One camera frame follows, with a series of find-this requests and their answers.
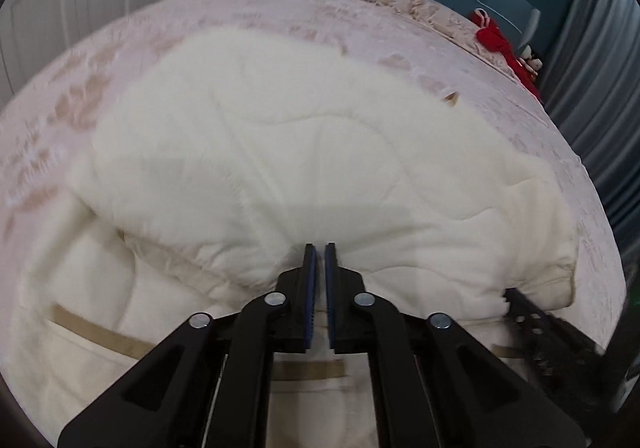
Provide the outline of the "pink floral bedspread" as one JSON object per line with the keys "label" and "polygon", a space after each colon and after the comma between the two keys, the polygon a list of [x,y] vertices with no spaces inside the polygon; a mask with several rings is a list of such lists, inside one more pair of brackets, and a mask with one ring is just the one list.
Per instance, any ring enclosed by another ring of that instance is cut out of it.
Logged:
{"label": "pink floral bedspread", "polygon": [[[582,162],[515,76],[390,9],[362,0],[164,0],[108,24],[64,52],[2,112],[5,379],[21,275],[70,166],[90,143],[100,118],[134,82],[183,41],[219,27],[308,41],[384,67],[428,93],[465,102],[518,152],[546,162],[578,238],[573,303],[552,310],[598,344],[608,344],[626,293],[611,227]],[[503,316],[491,322],[458,321],[488,347],[504,350],[512,340]]]}

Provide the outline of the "plush toy at bedside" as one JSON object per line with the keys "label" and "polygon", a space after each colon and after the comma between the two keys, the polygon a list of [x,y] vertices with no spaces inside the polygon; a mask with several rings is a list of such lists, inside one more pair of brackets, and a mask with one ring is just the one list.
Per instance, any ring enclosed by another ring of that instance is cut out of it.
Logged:
{"label": "plush toy at bedside", "polygon": [[532,47],[530,47],[529,44],[526,44],[526,46],[521,50],[520,55],[518,56],[518,61],[520,61],[525,68],[530,80],[532,82],[536,82],[542,69],[542,61],[539,56],[533,52]]}

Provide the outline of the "grey-blue curtain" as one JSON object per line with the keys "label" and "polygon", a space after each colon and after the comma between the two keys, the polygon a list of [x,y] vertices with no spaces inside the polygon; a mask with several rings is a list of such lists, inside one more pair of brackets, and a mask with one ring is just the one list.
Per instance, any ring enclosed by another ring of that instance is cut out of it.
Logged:
{"label": "grey-blue curtain", "polygon": [[638,0],[573,0],[540,91],[598,191],[624,266],[637,263]]}

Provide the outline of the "red garment on bed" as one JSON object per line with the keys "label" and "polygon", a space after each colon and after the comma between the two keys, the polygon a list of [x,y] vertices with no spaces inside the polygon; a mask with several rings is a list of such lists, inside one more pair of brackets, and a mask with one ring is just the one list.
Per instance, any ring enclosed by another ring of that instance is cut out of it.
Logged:
{"label": "red garment on bed", "polygon": [[539,101],[542,102],[540,93],[536,88],[535,82],[530,80],[525,68],[518,61],[518,55],[515,53],[512,44],[508,38],[503,35],[497,23],[490,17],[486,10],[476,8],[470,14],[470,20],[478,27],[475,33],[476,40],[488,51],[501,54],[506,60],[512,72],[522,83],[522,85]]}

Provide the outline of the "cream quilted jacket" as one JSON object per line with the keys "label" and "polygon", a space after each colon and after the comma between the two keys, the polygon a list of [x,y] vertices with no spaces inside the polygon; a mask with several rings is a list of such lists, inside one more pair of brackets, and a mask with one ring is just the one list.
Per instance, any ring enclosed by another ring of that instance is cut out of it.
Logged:
{"label": "cream quilted jacket", "polygon": [[271,290],[306,244],[401,311],[570,306],[576,223],[549,165],[463,101],[308,41],[219,27],[104,114],[21,275],[6,379],[49,440],[192,313]]}

